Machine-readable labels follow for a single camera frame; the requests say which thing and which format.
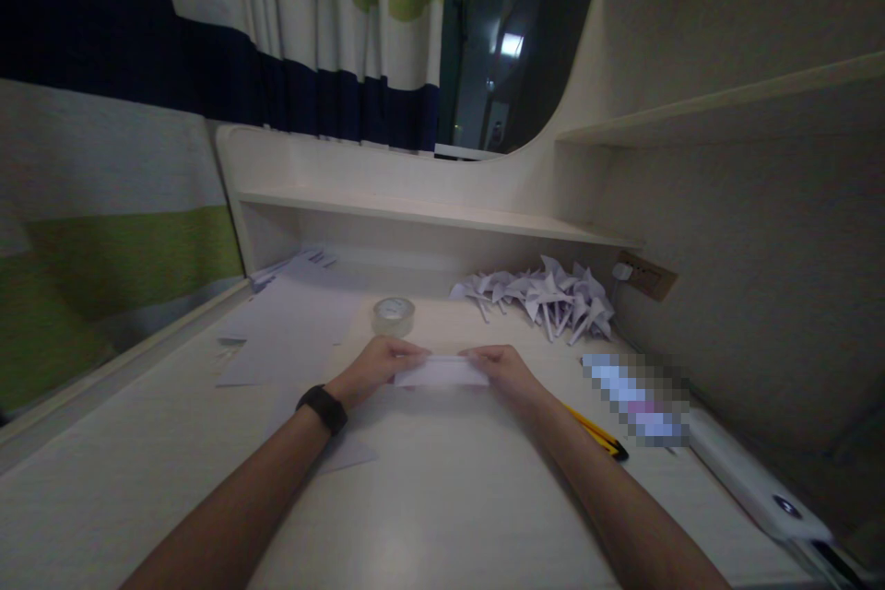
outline curtain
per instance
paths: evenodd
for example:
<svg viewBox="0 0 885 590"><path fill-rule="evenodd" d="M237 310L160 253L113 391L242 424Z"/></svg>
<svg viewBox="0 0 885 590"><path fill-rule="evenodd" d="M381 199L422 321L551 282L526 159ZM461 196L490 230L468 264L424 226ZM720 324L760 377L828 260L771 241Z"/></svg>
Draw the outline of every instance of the curtain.
<svg viewBox="0 0 885 590"><path fill-rule="evenodd" d="M4 0L0 407L242 278L219 122L435 144L442 0Z"/></svg>

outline wooden shelf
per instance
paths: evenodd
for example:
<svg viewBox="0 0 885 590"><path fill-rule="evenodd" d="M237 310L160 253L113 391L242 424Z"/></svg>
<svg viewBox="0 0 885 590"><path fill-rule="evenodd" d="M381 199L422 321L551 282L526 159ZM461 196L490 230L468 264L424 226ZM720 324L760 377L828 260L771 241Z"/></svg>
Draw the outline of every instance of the wooden shelf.
<svg viewBox="0 0 885 590"><path fill-rule="evenodd" d="M885 127L885 51L814 67L557 135L584 145L740 144Z"/></svg>
<svg viewBox="0 0 885 590"><path fill-rule="evenodd" d="M237 197L243 203L299 207L399 221L419 221L438 226L494 230L513 235L588 244L633 248L643 246L639 240L622 237L594 224L579 224L551 217L514 214L513 212L499 212L476 207L451 206L405 198L313 189L306 186L241 191Z"/></svg>

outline navy blue stripe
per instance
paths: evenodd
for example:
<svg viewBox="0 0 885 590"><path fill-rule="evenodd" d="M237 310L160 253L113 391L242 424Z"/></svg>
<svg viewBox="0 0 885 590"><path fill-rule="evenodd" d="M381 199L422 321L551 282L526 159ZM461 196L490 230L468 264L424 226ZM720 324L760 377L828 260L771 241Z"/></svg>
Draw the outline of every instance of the navy blue stripe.
<svg viewBox="0 0 885 590"><path fill-rule="evenodd" d="M0 76L202 112L171 0L4 0Z"/></svg>
<svg viewBox="0 0 885 590"><path fill-rule="evenodd" d="M0 77L196 112L225 122L433 150L439 89L359 83L259 53L171 0L5 0Z"/></svg>

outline desk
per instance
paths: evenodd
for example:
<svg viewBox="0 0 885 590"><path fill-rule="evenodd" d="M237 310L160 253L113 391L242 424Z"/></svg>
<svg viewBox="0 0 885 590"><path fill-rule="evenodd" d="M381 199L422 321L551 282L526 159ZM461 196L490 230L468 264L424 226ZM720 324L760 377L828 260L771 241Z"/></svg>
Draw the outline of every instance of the desk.
<svg viewBox="0 0 885 590"><path fill-rule="evenodd" d="M329 377L371 337L372 305L409 297L410 341L440 354L513 344L556 396L618 435L627 470L734 586L808 581L689 450L626 438L580 362L625 346L551 345L515 308L483 324L473 303L445 299L458 275L339 269L371 285ZM0 586L115 587L260 444L275 387L215 388L223 351L213 326L192 335L0 478ZM617 587L560 476L489 390L385 387L353 413L348 435L379 460L314 478L251 587Z"/></svg>

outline electrical outlet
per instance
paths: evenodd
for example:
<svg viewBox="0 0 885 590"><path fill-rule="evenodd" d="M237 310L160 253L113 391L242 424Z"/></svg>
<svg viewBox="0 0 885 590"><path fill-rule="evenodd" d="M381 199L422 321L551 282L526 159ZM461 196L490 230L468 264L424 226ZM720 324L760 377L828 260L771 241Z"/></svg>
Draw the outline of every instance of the electrical outlet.
<svg viewBox="0 0 885 590"><path fill-rule="evenodd" d="M652 300L663 301L679 276L630 252L622 251L618 260L633 268L627 283Z"/></svg>

